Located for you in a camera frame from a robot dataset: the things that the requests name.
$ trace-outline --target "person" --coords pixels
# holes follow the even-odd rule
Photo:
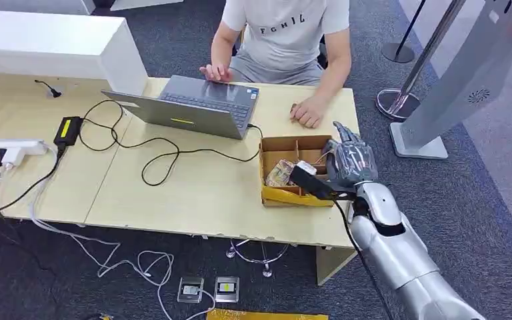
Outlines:
[[[326,70],[317,62],[323,35]],[[287,109],[292,120],[316,128],[350,68],[349,0],[227,0],[211,63],[199,70],[212,81],[316,86],[310,98]]]

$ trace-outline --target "laptop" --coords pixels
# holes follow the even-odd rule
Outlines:
[[[259,89],[174,75],[158,98],[101,92],[147,123],[244,139]]]

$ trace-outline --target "human arm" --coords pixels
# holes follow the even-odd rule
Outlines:
[[[323,16],[329,66],[314,94],[291,109],[290,117],[306,127],[319,126],[333,98],[344,86],[352,64],[348,0],[333,0]]]
[[[243,2],[228,0],[223,11],[223,18],[211,45],[211,63],[199,70],[208,80],[228,82],[232,80],[229,72],[233,46],[246,25]]]

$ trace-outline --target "wooden table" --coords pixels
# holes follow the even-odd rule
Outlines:
[[[12,83],[9,78],[0,79]],[[99,89],[107,85],[86,80],[74,87],[76,80],[66,79],[64,85],[71,89],[62,97],[52,99],[46,97],[46,90],[31,83],[31,79],[12,78],[26,86],[21,92],[4,92],[1,88],[4,85],[0,85],[0,137],[44,138],[50,143],[61,118],[84,114],[103,99]],[[144,95],[157,96],[166,82],[167,79],[150,79]],[[338,137],[332,126],[334,119],[358,132],[351,89],[340,92],[318,129],[306,129],[289,121],[289,109],[292,103],[310,96],[312,87],[250,85],[260,88],[251,122],[262,129],[265,137],[324,134]],[[115,105],[108,103],[98,107],[90,118],[112,123],[118,112]],[[150,125],[132,115],[124,116],[117,132],[126,145],[166,137],[182,150],[216,149],[239,158],[252,156],[260,141],[254,129],[244,141],[236,141]],[[109,143],[107,130],[85,125],[82,134],[94,146]],[[355,256],[336,208],[264,208],[257,158],[240,163],[214,153],[182,155],[166,183],[158,187],[144,184],[140,175],[144,164],[156,155],[172,151],[173,147],[163,141],[136,149],[113,147],[102,153],[78,143],[68,150],[43,195],[38,216],[44,220],[103,227],[313,245],[317,247],[320,285]],[[157,161],[147,171],[146,178],[160,180],[170,162],[169,157]],[[0,183],[0,203],[13,199],[45,174],[52,163],[52,156],[26,158],[20,168],[11,172],[12,177]],[[26,217],[28,199],[22,202],[6,210],[6,215]]]

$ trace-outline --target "laptop lid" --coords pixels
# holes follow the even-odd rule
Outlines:
[[[147,123],[232,139],[243,138],[231,114],[226,111],[160,101],[114,91],[101,90],[101,92],[112,100],[122,102],[122,106],[126,110]]]

